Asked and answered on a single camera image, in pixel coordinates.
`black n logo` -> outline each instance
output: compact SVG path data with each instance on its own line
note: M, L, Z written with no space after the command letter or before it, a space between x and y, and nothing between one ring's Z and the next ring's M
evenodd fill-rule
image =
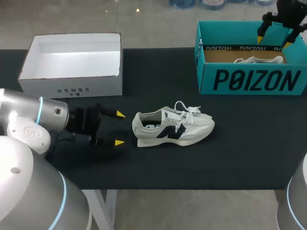
M176 132L176 126L167 126L165 129L157 136L157 138L164 138L168 136L171 139L179 139L181 135L186 131L186 128L183 124L180 125L179 129Z

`black tablecloth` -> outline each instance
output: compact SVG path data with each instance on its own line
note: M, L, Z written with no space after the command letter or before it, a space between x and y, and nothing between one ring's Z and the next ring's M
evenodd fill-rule
M1 88L21 90L25 54L0 51ZM65 99L70 108L101 103L127 117L105 118L98 132L123 139L123 146L92 150L88 137L77 135L76 143L55 147L52 164L81 189L283 189L307 151L306 93L200 95L193 48L125 49L123 80L123 96ZM187 147L134 146L134 115L178 100L213 117L212 135Z

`shoelace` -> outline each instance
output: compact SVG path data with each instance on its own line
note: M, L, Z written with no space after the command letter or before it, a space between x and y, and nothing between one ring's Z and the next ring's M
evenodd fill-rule
M186 111L182 111L181 115L179 116L180 118L183 118L183 116L185 115L186 118L183 119L183 120L181 120L181 121L177 121L177 123L178 123L178 124L181 124L181 123L186 123L186 122L187 122L187 123L190 123L191 125L193 125L193 124L194 124L193 113L200 114L200 113L201 113L200 110L199 110L200 106L199 106L199 107L188 107L188 108L187 108L187 107L183 104L182 101L177 101L177 102L175 103L175 110L176 110L176 105L177 105L177 103L181 103L182 106L187 110L187 112L186 112Z
M234 63L240 63L240 62L242 62L242 61L244 61L243 58L238 58L237 60L234 61Z

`table leg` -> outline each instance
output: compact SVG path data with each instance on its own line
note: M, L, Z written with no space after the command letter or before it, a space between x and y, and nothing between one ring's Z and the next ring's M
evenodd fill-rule
M114 230L114 216L110 218L110 210L108 210L100 190L82 190L85 194L90 211L96 220L100 230Z
M108 189L106 192L106 207L109 210L112 224L114 225L115 209L116 209L117 190Z

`floor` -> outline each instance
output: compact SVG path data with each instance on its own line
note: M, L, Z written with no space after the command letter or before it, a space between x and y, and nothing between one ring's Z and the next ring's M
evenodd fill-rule
M34 35L114 31L124 48L189 47L198 20L261 20L267 11L275 5L208 11L167 0L0 0L0 49L27 49ZM121 190L115 229L274 230L276 206L273 190Z
M270 7L227 3L219 11L176 9L168 0L0 0L0 49L25 49L34 35L121 32L124 48L189 47L198 20L261 20Z

